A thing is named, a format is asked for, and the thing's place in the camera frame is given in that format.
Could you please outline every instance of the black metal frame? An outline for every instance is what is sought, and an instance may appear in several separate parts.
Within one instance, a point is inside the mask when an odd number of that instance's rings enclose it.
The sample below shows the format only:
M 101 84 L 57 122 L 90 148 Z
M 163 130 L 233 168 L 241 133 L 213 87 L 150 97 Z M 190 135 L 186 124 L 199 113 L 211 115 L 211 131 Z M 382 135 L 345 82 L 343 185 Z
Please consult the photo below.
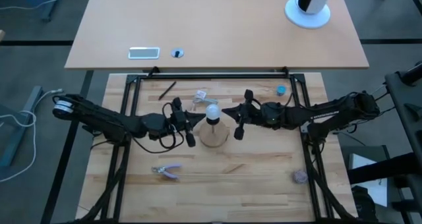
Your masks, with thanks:
M 305 103 L 305 106 L 310 106 L 310 100 L 309 95 L 307 91 L 307 85 L 305 80 L 304 74 L 289 74 L 287 69 L 284 69 L 283 72 L 271 72 L 271 73 L 174 73 L 174 74 L 153 74 L 154 72 L 157 72 L 157 69 L 153 69 L 150 74 L 130 74 L 127 76 L 126 84 L 125 84 L 125 91 L 123 93 L 123 100 L 122 100 L 122 106 L 120 113 L 126 112 L 127 108 L 127 102 L 129 98 L 129 92 L 131 90 L 131 86 L 135 85 L 135 92 L 133 94 L 133 102 L 131 107 L 131 115 L 134 115 L 136 113 L 137 103 L 138 103 L 138 96 L 140 92 L 140 86 L 142 80 L 181 80 L 181 79 L 236 79 L 236 78 L 242 78 L 242 79 L 253 79 L 253 78 L 277 78 L 277 79 L 286 79 L 289 80 L 291 83 L 291 89 L 293 94 L 293 100 L 295 102 L 296 106 L 299 106 L 300 99 L 299 99 L 299 93 L 297 89 L 297 85 L 300 85 L 301 92 L 303 94 L 303 101 Z M 358 220 L 348 220 L 348 219 L 335 219 L 334 218 L 334 212 L 332 209 L 332 204 L 330 203 L 330 200 L 327 196 L 324 195 L 324 207 L 326 208 L 326 214 L 327 217 L 321 216 L 321 209 L 318 202 L 318 194 L 317 194 L 317 188 L 315 185 L 315 179 L 318 179 L 320 183 L 326 185 L 326 177 L 325 177 L 325 171 L 324 171 L 324 165 L 322 162 L 321 153 L 319 150 L 318 145 L 312 145 L 312 150 L 315 153 L 315 161 L 316 161 L 316 169 L 318 172 L 315 172 L 315 168 L 313 166 L 313 163 L 311 161 L 311 153 L 309 151 L 309 144 L 306 143 L 306 132 L 300 131 L 302 146 L 303 146 L 303 153 L 305 157 L 305 165 L 307 169 L 307 173 L 309 176 L 309 190 L 311 194 L 311 201 L 313 206 L 313 213 L 315 216 L 315 223 L 371 223 L 371 222 L 365 222 L 365 221 L 358 221 Z M 75 138 L 74 133 L 68 134 L 69 136 L 73 137 L 71 139 L 72 143 Z M 125 187 L 125 177 L 126 177 L 126 170 L 129 160 L 129 152 L 130 152 L 130 144 L 131 141 L 124 141 L 120 146 L 115 146 L 113 148 L 113 152 L 111 155 L 111 161 L 109 166 L 109 173 L 107 176 L 107 184 L 104 193 L 100 196 L 97 203 L 92 207 L 91 211 L 88 213 L 91 213 L 90 217 L 82 218 L 81 220 L 76 220 L 75 223 L 119 223 L 118 220 L 120 218 L 120 211 L 121 211 L 121 203 L 123 198 L 123 190 Z M 120 147 L 123 147 L 123 158 L 121 160 L 120 167 L 116 171 L 117 166 L 117 156 L 119 155 Z M 42 223 L 50 223 L 52 213 L 54 211 L 55 203 L 57 201 L 57 197 L 60 191 L 61 182 L 63 181 L 65 169 L 67 166 L 67 160 L 69 159 L 70 150 L 68 153 L 63 153 L 60 159 L 60 165 L 57 169 L 55 182 L 53 183 L 53 186 L 51 188 L 50 196 L 47 201 L 47 204 L 45 206 L 44 214 L 42 217 Z M 114 205 L 114 211 L 112 218 L 108 217 L 109 213 L 109 202 L 110 202 L 110 194 L 112 193 L 113 189 L 117 185 L 117 195 L 115 199 L 115 205 Z M 98 212 L 101 210 L 100 214 L 100 220 L 94 221 L 94 218 L 97 216 Z

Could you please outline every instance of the small blue object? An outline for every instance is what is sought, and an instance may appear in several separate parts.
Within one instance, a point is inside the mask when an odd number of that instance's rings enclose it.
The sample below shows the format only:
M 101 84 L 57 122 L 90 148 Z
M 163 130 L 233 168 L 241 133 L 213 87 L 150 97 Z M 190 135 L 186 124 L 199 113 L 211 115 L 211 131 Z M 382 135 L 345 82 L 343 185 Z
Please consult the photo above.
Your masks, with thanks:
M 277 96 L 282 96 L 286 93 L 285 86 L 277 86 Z

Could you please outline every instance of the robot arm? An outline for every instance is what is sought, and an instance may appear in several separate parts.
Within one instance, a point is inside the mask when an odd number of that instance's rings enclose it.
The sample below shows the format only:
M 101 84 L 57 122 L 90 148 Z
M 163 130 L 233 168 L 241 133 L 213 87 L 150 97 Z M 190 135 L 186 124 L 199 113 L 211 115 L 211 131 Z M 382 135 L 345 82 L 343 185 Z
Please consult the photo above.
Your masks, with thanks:
M 252 104 L 253 101 L 260 105 L 259 109 Z M 260 104 L 253 98 L 253 92 L 246 90 L 245 103 L 222 111 L 239 124 L 235 131 L 235 138 L 238 140 L 243 138 L 245 123 L 274 130 L 279 128 L 293 130 L 309 123 L 306 126 L 309 141 L 318 144 L 323 142 L 332 130 L 342 128 L 357 119 L 374 119 L 380 114 L 374 97 L 366 92 L 352 92 L 340 99 L 312 107 L 288 107 L 276 102 Z M 328 116 L 332 117 L 321 123 L 313 122 L 315 119 Z
M 205 114 L 182 110 L 181 101 L 175 98 L 170 104 L 172 114 L 150 113 L 143 116 L 126 116 L 103 108 L 81 97 L 67 94 L 56 96 L 53 114 L 59 119 L 79 121 L 89 127 L 88 131 L 100 131 L 111 143 L 119 143 L 128 137 L 143 138 L 148 133 L 151 140 L 158 140 L 176 132 L 185 131 L 190 147 L 195 146 L 193 127 Z

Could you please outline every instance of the wooden stand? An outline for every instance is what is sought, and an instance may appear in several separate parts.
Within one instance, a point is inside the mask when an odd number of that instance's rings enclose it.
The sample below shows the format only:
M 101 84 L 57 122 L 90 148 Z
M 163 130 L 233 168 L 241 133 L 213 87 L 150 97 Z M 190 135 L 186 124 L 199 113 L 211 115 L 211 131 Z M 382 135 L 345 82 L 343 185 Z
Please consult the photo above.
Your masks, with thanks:
M 229 133 L 229 128 L 221 121 L 216 125 L 203 123 L 199 129 L 199 138 L 205 146 L 218 148 L 227 141 Z

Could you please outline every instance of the white base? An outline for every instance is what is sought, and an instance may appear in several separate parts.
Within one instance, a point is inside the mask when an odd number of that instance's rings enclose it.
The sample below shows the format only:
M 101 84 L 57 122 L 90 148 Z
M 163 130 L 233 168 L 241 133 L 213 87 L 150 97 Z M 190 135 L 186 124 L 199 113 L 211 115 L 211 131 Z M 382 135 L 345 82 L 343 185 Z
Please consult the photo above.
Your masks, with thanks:
M 330 21 L 331 17 L 330 8 L 326 4 L 319 13 L 307 14 L 297 6 L 297 0 L 289 0 L 284 12 L 292 23 L 306 29 L 321 28 Z
M 350 154 L 349 157 L 349 169 L 372 165 L 374 163 L 376 162 L 356 154 Z M 374 200 L 374 203 L 384 207 L 387 206 L 387 178 L 353 184 L 352 187 L 355 185 L 367 188 L 368 194 Z

